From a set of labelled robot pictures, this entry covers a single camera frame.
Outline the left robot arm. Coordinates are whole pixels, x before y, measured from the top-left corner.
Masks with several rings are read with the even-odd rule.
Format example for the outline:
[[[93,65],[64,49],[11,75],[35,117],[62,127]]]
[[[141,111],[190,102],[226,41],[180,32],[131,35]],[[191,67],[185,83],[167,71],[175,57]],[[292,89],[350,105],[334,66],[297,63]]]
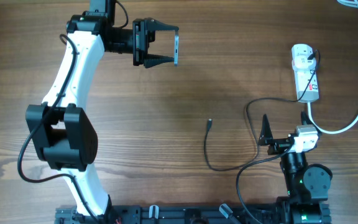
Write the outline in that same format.
[[[177,63],[178,54],[148,52],[158,31],[179,28],[153,18],[136,19],[132,28],[115,26],[118,1],[91,1],[89,9],[74,15],[60,35],[66,50],[57,77],[39,105],[29,105],[25,120],[26,144],[37,157],[66,180],[76,208],[69,216],[78,223],[119,223],[111,198],[103,189],[94,160],[98,136],[86,115],[86,102],[99,61],[106,52],[131,54],[135,66],[154,67]]]

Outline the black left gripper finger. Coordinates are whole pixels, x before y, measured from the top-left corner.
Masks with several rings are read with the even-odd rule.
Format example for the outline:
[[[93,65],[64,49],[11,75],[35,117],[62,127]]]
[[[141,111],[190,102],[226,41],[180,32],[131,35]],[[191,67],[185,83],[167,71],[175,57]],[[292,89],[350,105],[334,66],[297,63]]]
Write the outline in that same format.
[[[170,62],[174,62],[173,57],[147,54],[143,60],[143,65],[145,68],[151,68],[151,67],[160,65],[162,63],[170,63]]]
[[[146,24],[147,24],[147,30],[149,31],[167,31],[167,30],[179,31],[178,26],[168,25],[153,18],[147,18]]]

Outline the blue-screen Galaxy smartphone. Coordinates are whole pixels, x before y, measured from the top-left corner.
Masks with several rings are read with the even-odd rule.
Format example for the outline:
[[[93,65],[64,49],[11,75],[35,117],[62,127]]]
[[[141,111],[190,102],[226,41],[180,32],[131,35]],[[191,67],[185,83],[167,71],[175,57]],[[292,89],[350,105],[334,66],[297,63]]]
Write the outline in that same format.
[[[175,67],[178,66],[178,45],[179,45],[179,31],[175,30],[174,54],[173,54],[173,63]]]

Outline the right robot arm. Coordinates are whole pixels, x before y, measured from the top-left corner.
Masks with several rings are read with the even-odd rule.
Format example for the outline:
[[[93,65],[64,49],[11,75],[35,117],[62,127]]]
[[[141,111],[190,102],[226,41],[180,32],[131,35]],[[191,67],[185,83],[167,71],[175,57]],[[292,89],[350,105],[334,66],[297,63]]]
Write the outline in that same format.
[[[309,164],[306,153],[316,148],[321,133],[301,113],[302,124],[286,138],[274,138],[267,115],[263,115],[257,142],[268,146],[267,154],[280,157],[280,168],[287,186],[287,196],[276,201],[279,223],[332,222],[328,190],[333,178],[332,171],[322,164]]]

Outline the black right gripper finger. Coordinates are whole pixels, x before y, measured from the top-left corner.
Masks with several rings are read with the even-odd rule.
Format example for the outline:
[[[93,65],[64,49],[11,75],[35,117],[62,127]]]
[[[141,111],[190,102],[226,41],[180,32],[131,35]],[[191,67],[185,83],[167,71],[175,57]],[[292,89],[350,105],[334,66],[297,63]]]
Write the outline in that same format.
[[[262,118],[262,128],[260,131],[259,142],[272,142],[273,135],[270,129],[269,119],[266,114]]]
[[[309,117],[305,111],[301,112],[301,123],[302,123],[302,125],[312,125],[317,130],[318,136],[322,135],[322,132],[319,130],[319,128],[315,124],[313,124],[313,122],[309,119]]]

